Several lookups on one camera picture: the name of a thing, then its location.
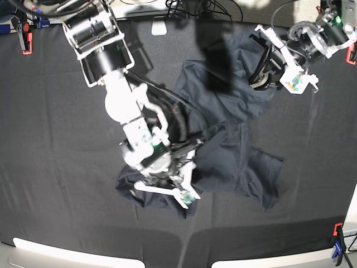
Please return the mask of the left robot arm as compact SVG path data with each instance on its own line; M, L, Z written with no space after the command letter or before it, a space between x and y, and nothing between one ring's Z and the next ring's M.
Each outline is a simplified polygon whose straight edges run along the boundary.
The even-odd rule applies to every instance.
M318 90L318 77L308 72L311 64L344 49L347 63L356 63L356 2L323 1L317 11L315 22L301 21L290 27L286 40L274 26L255 27L270 44L249 78L253 89L282 86L291 94L302 94L311 85Z

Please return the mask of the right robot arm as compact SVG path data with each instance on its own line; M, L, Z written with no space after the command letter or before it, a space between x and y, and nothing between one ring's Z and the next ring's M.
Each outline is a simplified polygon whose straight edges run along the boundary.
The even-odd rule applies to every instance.
M163 102L149 99L146 82L127 80L135 61L108 2L65 1L48 13L36 12L20 1L12 5L26 14L62 22L87 86L105 87L105 110L123 127L126 139L119 145L123 159L143 176L134 189L172 196L183 207L200 199L191 183L200 140L188 141L181 127L182 141L174 143Z

